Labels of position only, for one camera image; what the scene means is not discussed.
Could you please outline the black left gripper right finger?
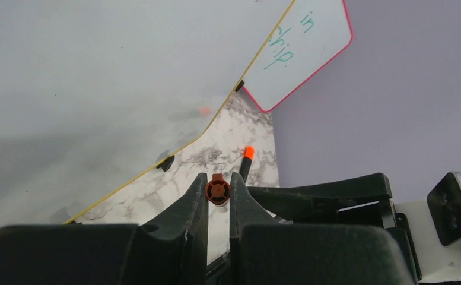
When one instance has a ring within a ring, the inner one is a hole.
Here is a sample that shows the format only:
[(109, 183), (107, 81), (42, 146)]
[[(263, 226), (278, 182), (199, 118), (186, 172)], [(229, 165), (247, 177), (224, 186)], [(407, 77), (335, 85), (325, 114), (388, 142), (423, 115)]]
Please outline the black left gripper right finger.
[(234, 284), (416, 284), (384, 228), (276, 219), (231, 177), (230, 255)]

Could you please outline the white brown whiteboard marker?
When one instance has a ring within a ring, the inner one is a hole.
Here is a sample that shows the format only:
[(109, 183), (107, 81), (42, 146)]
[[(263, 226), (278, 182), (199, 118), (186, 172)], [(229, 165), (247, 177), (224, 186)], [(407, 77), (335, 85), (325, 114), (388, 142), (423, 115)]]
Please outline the white brown whiteboard marker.
[(224, 179), (222, 173), (214, 173), (205, 187), (206, 199), (217, 207), (228, 203), (231, 194), (231, 185)]

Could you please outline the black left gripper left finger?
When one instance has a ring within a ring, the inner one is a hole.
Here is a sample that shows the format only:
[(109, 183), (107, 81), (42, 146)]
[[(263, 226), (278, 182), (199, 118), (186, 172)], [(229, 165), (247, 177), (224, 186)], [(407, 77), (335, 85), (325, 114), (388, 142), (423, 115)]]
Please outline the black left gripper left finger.
[(205, 284), (207, 175), (143, 225), (0, 228), (0, 284)]

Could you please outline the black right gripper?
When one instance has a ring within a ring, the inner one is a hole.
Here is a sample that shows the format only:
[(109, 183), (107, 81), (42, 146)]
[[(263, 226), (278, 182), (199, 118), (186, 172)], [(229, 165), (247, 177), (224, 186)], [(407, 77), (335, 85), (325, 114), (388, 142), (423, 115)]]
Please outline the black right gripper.
[(406, 215), (392, 202), (382, 173), (291, 188), (251, 186), (251, 196), (276, 219), (300, 224), (352, 224), (386, 229), (397, 241), (415, 281), (422, 279)]

